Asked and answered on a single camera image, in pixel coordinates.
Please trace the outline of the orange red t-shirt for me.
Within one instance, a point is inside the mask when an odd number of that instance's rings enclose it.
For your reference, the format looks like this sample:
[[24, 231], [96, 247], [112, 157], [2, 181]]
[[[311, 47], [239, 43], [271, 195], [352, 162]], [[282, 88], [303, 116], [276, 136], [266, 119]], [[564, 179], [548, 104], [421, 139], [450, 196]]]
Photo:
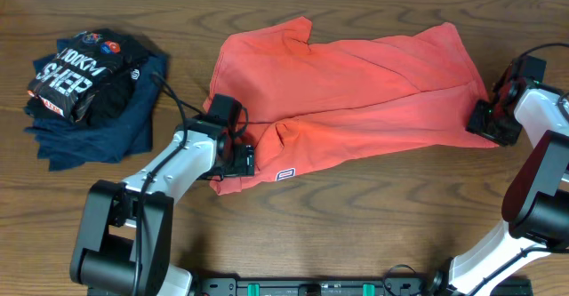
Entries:
[[413, 36], [310, 42], [299, 17], [234, 34], [220, 48], [209, 93], [244, 106], [251, 177], [213, 180], [233, 194], [348, 160], [425, 148], [489, 148], [467, 131], [485, 85], [456, 27]]

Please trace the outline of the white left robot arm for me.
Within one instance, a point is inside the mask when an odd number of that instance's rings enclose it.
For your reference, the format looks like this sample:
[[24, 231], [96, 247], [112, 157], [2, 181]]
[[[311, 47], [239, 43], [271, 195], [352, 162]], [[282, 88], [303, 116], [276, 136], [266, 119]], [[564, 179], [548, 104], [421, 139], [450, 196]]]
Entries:
[[170, 262], [173, 207], [208, 176], [253, 173], [253, 149], [235, 122], [191, 118], [149, 164], [120, 182], [89, 190], [69, 267], [91, 295], [189, 295], [193, 276]]

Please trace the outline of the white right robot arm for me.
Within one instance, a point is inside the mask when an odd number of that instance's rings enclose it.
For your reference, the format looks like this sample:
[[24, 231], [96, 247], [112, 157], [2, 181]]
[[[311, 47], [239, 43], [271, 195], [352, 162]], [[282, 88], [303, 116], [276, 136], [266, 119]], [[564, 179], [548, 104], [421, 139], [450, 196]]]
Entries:
[[533, 151], [510, 184], [501, 221], [473, 248], [449, 260], [429, 295], [489, 295], [540, 258], [568, 252], [568, 96], [544, 84], [528, 87], [514, 117]]

